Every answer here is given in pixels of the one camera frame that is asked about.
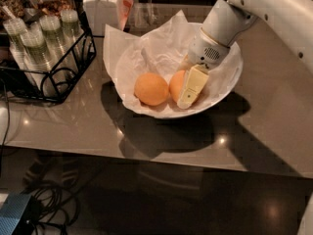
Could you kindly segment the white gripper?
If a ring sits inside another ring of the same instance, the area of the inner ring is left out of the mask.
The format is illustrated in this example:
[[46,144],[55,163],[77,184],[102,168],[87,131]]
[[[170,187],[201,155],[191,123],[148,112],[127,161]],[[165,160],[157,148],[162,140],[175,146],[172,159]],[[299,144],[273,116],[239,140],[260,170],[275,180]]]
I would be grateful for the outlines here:
[[178,67],[179,71],[187,71],[177,100],[180,109],[189,109],[197,101],[208,81],[206,67],[217,68],[229,52],[229,47],[213,40],[201,27],[196,31],[189,45],[188,54]]

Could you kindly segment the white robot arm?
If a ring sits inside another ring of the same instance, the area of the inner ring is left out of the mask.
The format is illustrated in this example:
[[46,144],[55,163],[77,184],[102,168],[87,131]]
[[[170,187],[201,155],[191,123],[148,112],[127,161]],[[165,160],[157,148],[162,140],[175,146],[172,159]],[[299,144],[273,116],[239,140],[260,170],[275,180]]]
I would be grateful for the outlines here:
[[313,71],[313,0],[217,0],[180,65],[187,73],[177,101],[179,108],[192,106],[208,73],[220,66],[237,36],[257,19],[265,21]]

